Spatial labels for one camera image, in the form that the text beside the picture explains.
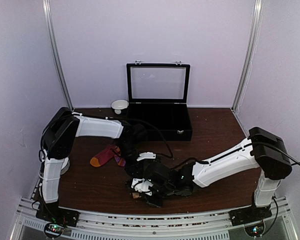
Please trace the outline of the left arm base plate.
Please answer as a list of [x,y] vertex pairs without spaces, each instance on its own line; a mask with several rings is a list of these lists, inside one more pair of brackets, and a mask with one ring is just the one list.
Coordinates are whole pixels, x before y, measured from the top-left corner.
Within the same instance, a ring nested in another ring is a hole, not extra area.
[[54,202],[40,203],[35,216],[47,222],[76,227],[80,213],[76,210],[61,208],[58,202]]

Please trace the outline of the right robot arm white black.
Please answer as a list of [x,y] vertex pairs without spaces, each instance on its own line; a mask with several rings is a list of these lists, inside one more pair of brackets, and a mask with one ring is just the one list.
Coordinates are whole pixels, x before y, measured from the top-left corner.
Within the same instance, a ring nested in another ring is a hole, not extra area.
[[246,210],[249,220],[258,220],[269,208],[281,180],[292,172],[283,140],[260,128],[249,130],[249,136],[239,144],[205,160],[169,168],[160,162],[145,170],[140,192],[148,195],[151,204],[160,207],[160,198],[171,195],[187,197],[197,188],[239,172],[260,168],[257,188],[252,194],[252,206]]

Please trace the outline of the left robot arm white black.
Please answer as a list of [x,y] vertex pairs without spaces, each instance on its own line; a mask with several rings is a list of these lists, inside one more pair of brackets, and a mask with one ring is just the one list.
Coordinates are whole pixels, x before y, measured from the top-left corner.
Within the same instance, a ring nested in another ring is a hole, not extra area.
[[40,140],[39,156],[44,166],[40,190],[43,215],[51,222],[62,218],[58,204],[59,182],[75,138],[115,139],[125,165],[134,166],[148,157],[148,153],[138,153],[135,149],[137,128],[124,120],[88,117],[61,107],[44,128]]

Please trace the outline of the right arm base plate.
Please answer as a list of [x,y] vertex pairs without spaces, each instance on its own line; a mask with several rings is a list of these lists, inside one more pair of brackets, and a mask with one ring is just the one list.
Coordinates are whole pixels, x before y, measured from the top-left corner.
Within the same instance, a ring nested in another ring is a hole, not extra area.
[[271,217],[272,212],[270,207],[270,204],[266,206],[257,206],[253,200],[251,206],[231,210],[228,214],[232,226],[239,226]]

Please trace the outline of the black tan argyle sock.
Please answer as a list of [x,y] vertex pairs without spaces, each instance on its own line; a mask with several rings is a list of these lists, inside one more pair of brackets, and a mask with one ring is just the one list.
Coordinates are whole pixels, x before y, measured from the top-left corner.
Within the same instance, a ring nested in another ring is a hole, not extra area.
[[135,191],[134,189],[131,188],[131,185],[126,185],[126,188],[128,190],[129,196],[132,199],[140,199],[142,198],[142,194],[138,191]]

